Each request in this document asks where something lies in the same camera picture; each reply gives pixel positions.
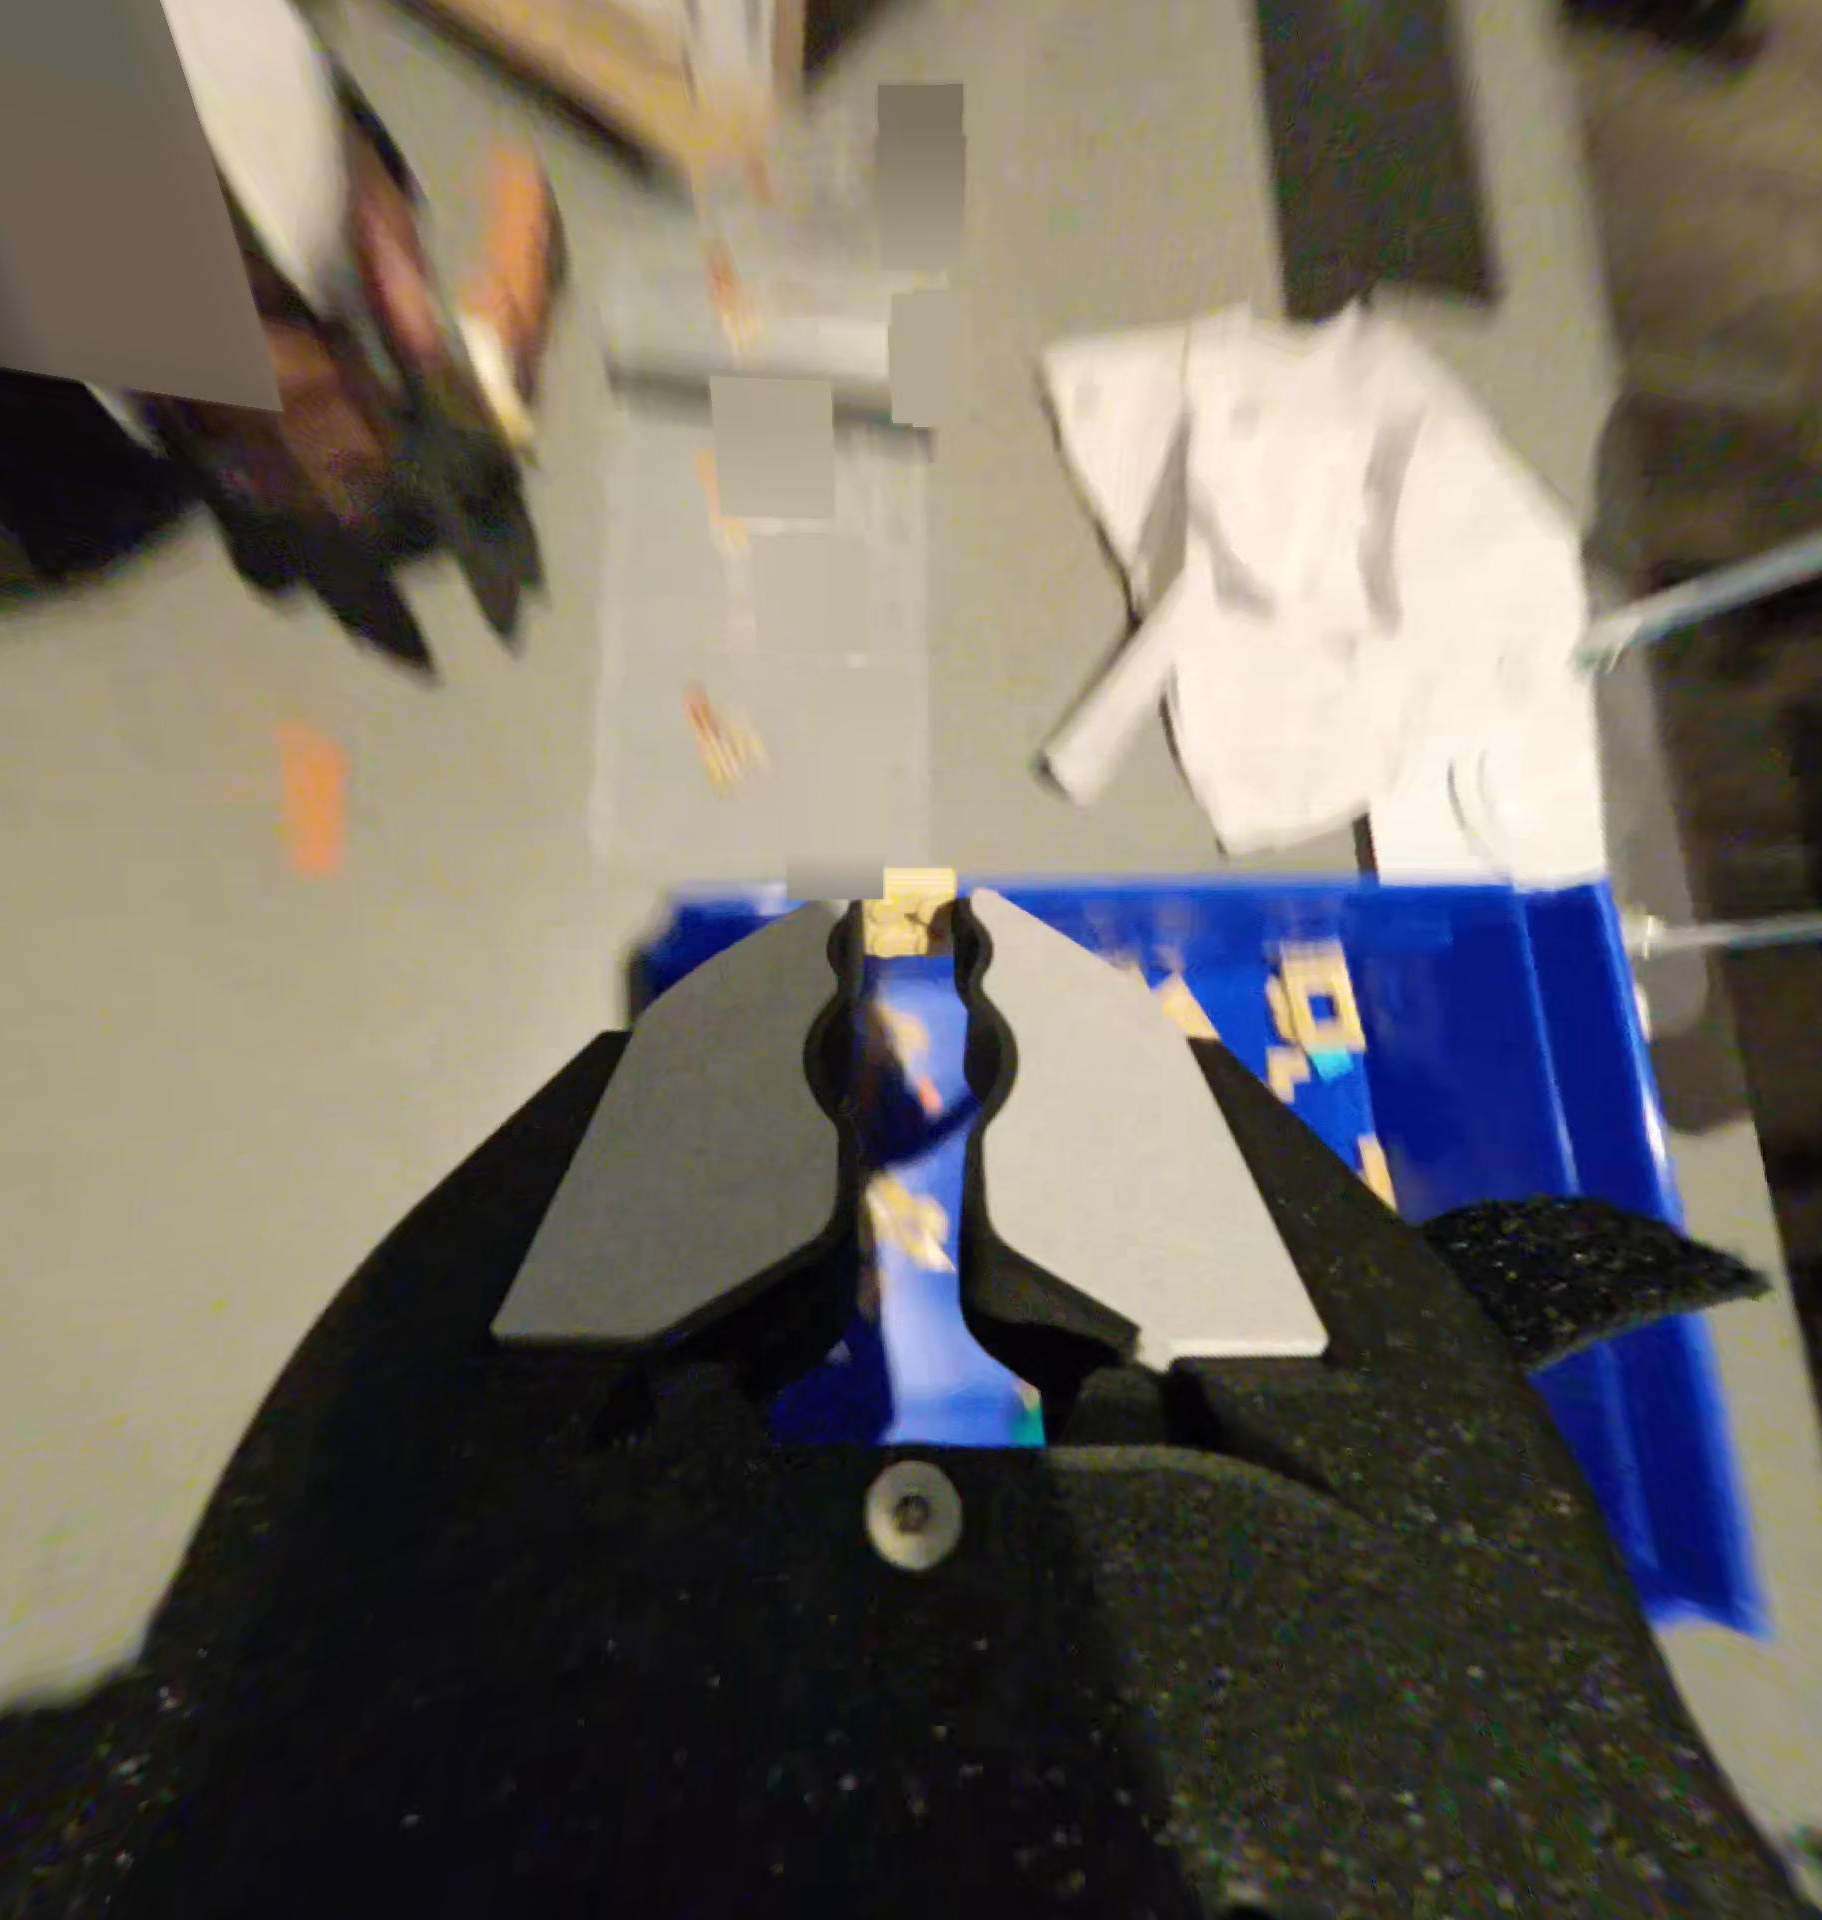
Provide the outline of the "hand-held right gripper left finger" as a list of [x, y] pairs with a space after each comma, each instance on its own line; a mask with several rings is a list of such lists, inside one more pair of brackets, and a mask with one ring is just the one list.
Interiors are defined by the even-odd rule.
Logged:
[[855, 1302], [850, 910], [806, 900], [622, 1035], [499, 1342], [831, 1342]]

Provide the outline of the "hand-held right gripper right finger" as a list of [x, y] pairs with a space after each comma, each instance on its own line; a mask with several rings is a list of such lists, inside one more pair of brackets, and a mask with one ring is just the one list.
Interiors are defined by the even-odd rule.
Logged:
[[1148, 982], [991, 884], [970, 889], [970, 933], [1000, 1038], [984, 1230], [1040, 1272], [1044, 1327], [1148, 1365], [1323, 1355], [1299, 1261]]

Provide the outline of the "metal rod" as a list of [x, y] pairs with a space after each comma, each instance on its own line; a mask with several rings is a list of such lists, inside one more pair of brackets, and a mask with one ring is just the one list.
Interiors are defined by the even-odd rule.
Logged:
[[1585, 669], [1606, 669], [1625, 649], [1814, 580], [1822, 580], [1822, 526], [1598, 613], [1585, 624], [1574, 660]]
[[1734, 949], [1814, 949], [1822, 946], [1822, 910], [1793, 910], [1768, 920], [1662, 920], [1650, 910], [1619, 914], [1631, 958], [1659, 953], [1734, 953]]

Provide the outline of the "black flat object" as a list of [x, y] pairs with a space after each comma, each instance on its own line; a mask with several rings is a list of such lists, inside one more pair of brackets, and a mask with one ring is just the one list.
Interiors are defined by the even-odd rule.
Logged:
[[1498, 305], [1494, 218], [1451, 0], [1258, 0], [1284, 312], [1381, 286]]

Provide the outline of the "grey instruction booklet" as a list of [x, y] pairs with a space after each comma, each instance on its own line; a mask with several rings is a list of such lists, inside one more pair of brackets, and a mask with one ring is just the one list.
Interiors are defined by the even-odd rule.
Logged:
[[893, 291], [606, 296], [593, 827], [619, 869], [876, 878], [931, 842], [928, 478]]

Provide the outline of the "blue printed toy box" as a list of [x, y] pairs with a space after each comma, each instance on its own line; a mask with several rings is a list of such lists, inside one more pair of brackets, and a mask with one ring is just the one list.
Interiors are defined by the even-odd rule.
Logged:
[[[991, 873], [1028, 914], [1143, 974], [1415, 1224], [1589, 1198], [1681, 1230], [1619, 907], [1603, 878], [1520, 889], [1366, 873]], [[1707, 1302], [1574, 1308], [1532, 1384], [1651, 1628], [1768, 1637]]]

